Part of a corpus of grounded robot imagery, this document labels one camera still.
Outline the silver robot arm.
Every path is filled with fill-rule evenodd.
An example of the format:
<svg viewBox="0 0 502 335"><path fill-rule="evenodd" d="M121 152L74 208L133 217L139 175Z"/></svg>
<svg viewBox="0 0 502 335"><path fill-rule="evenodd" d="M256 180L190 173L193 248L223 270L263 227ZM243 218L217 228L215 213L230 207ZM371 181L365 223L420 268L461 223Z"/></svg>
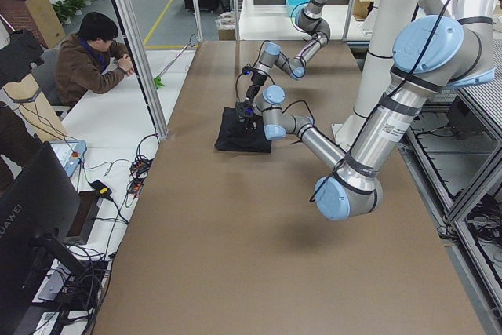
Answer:
<svg viewBox="0 0 502 335"><path fill-rule="evenodd" d="M276 67L294 80L305 76L307 63L331 39L331 26L340 12L330 0L275 0L274 5L256 5L243 0L238 38L261 41L255 61L245 65L238 78L250 76L245 93L235 80L236 105L248 111Z"/></svg>
<svg viewBox="0 0 502 335"><path fill-rule="evenodd" d="M334 140L310 116L289 115L277 85L267 86L271 69L304 76L307 62L330 39L322 18L327 0L310 0L295 25L309 42L288 58L266 42L251 67L251 84L236 100L240 121L262 118L268 140L298 137L329 168L311 201L331 220L372 212L382 198L378 173L428 98L444 89L493 80L493 20L497 0L380 0L369 55L352 115Z"/></svg>

